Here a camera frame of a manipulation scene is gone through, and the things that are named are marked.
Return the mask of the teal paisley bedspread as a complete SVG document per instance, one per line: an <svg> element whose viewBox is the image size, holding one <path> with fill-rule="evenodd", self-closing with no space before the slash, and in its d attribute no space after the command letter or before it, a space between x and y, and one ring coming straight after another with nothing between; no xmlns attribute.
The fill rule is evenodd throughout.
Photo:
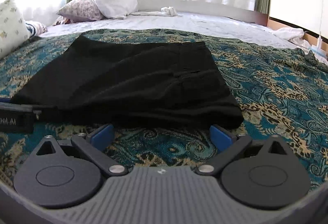
<svg viewBox="0 0 328 224"><path fill-rule="evenodd" d="M311 188L327 181L327 65L312 53L173 29L97 29L37 37L1 59L1 97L13 96L79 35L109 43L204 41L241 106L244 122L232 132L259 140L282 136L305 166ZM17 170L45 135L69 139L97 127L38 123L32 134L1 132L1 183L12 188ZM208 137L202 130L121 129L105 153L128 168L196 166L217 152Z"/></svg>

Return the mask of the striped cloth by pillow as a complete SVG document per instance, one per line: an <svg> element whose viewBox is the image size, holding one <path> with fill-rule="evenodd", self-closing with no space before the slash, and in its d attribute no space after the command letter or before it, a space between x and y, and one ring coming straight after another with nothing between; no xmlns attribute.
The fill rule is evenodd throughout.
<svg viewBox="0 0 328 224"><path fill-rule="evenodd" d="M39 21L25 21L25 24L29 32L29 38L48 32L47 26Z"/></svg>

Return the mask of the black pants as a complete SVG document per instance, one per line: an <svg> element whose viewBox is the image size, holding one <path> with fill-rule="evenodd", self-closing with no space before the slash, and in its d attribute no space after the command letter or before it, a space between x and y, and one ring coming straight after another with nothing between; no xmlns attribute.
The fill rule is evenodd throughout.
<svg viewBox="0 0 328 224"><path fill-rule="evenodd" d="M112 44L78 37L12 98L47 118L116 127L238 128L241 108L204 42Z"/></svg>

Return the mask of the grey floral pillow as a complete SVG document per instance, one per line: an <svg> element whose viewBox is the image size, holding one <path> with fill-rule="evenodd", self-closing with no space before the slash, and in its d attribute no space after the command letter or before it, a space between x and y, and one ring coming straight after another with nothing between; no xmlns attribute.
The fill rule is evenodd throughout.
<svg viewBox="0 0 328 224"><path fill-rule="evenodd" d="M60 8L57 15L74 22L98 21L105 19L94 0L72 0Z"/></svg>

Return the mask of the wooden bed footboard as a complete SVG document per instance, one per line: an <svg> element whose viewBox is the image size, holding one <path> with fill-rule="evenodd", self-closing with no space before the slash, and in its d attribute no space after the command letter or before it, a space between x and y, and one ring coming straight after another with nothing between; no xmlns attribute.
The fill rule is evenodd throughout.
<svg viewBox="0 0 328 224"><path fill-rule="evenodd" d="M318 33L310 31L304 27L300 27L299 25L292 24L287 21L283 21L273 17L268 17L267 26L273 30L277 30L283 27L300 28L305 32L304 39L309 39L309 43L314 45L317 43L317 39L319 38Z"/></svg>

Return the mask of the small white rolled cloth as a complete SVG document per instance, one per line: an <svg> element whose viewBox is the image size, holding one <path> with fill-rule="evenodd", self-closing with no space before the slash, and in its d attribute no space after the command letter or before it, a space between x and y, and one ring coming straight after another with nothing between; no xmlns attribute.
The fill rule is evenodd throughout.
<svg viewBox="0 0 328 224"><path fill-rule="evenodd" d="M131 13L133 16L153 16L153 17L175 17L177 16L177 11L174 7L162 7L160 11L151 12L134 12Z"/></svg>

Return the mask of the white green floral pillow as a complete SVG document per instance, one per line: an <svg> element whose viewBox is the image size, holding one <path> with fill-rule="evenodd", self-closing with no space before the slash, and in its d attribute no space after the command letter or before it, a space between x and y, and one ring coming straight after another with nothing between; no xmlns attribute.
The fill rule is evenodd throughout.
<svg viewBox="0 0 328 224"><path fill-rule="evenodd" d="M16 50L29 37L22 14L14 1L1 3L1 58Z"/></svg>

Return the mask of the crumpled white cloth pile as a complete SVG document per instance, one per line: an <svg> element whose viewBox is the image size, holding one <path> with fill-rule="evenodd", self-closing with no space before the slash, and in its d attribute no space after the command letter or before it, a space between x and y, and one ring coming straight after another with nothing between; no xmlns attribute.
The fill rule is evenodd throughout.
<svg viewBox="0 0 328 224"><path fill-rule="evenodd" d="M301 49L305 51L306 54L312 51L314 53L315 58L327 65L327 51L322 48L322 38L319 36L316 39L316 45L310 44L309 41L304 39L305 32L301 28L291 28L291 27L283 27L278 30L271 30L271 34L277 36L280 39L284 39L292 44L299 46Z"/></svg>

